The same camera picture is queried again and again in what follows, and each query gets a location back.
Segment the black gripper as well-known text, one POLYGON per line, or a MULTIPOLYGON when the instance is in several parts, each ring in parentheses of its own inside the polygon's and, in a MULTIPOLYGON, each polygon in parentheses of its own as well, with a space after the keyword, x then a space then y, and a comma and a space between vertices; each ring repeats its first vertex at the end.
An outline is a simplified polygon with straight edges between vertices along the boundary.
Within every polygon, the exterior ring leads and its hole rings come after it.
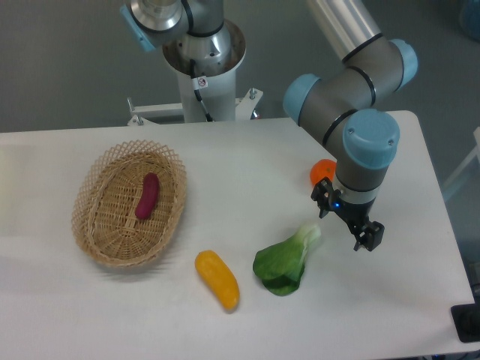
POLYGON ((376 188, 369 191, 336 188, 325 177, 314 185, 310 198, 317 204, 319 218, 333 212, 347 224, 355 237, 354 251, 360 248, 373 251, 381 244, 385 227, 369 218, 371 207, 377 198, 376 188))

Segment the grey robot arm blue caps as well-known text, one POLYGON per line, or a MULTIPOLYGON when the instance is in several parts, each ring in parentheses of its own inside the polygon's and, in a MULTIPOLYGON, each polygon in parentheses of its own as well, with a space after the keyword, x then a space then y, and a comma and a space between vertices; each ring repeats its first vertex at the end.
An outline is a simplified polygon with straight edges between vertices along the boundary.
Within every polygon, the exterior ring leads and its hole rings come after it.
MULTIPOLYGON (((283 108, 337 161, 333 178, 313 188, 320 215, 335 213, 357 247, 373 250, 384 227, 369 212, 400 139, 395 119, 374 105, 416 75, 418 59, 408 43, 384 38, 361 1, 310 1, 309 8, 344 68, 327 81, 298 77, 283 108)), ((245 44, 222 1, 127 1, 121 15, 142 48, 161 48, 177 72, 186 122, 239 117, 235 72, 245 44)))

